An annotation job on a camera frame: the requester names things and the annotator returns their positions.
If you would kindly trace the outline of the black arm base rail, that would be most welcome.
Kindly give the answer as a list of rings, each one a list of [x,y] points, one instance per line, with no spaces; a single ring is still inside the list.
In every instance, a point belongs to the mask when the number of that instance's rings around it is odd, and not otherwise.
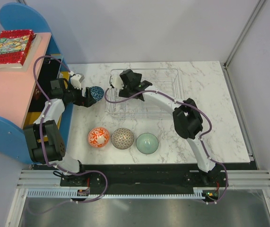
[[[195,187],[224,188],[231,176],[218,165],[208,176],[196,164],[85,165],[86,175],[66,176],[51,167],[62,187],[89,187],[108,195],[189,194]]]

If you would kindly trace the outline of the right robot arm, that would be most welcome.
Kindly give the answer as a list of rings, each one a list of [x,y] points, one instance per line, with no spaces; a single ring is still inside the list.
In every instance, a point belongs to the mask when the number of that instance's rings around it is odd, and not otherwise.
[[[158,90],[151,82],[141,80],[142,75],[132,70],[124,70],[113,86],[118,86],[119,96],[126,100],[134,98],[148,101],[172,115],[176,133],[189,143],[200,172],[201,183],[211,186],[217,181],[219,168],[211,160],[207,146],[202,141],[203,119],[193,99],[178,100]]]

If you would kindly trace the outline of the blue patterned bowl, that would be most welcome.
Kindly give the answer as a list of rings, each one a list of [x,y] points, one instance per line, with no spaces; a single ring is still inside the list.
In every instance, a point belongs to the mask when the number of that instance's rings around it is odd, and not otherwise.
[[[104,97],[104,90],[99,87],[99,86],[92,86],[89,88],[90,94],[92,96],[92,98],[98,102],[100,100],[102,100],[102,98]]]

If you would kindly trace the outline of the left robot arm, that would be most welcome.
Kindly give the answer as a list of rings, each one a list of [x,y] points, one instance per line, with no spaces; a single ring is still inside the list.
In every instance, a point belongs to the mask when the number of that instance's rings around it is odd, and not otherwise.
[[[58,122],[71,104],[83,107],[96,104],[100,99],[93,93],[92,87],[76,88],[66,79],[52,80],[42,113],[33,124],[24,128],[32,162],[55,167],[71,175],[71,181],[77,186],[87,182],[87,174],[80,170],[81,162],[66,153]]]

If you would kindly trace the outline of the orange floral bowl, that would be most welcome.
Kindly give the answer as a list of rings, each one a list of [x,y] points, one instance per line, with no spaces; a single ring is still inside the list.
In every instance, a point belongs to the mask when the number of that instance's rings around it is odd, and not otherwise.
[[[110,133],[106,128],[97,127],[89,132],[87,140],[90,146],[102,148],[109,142]]]

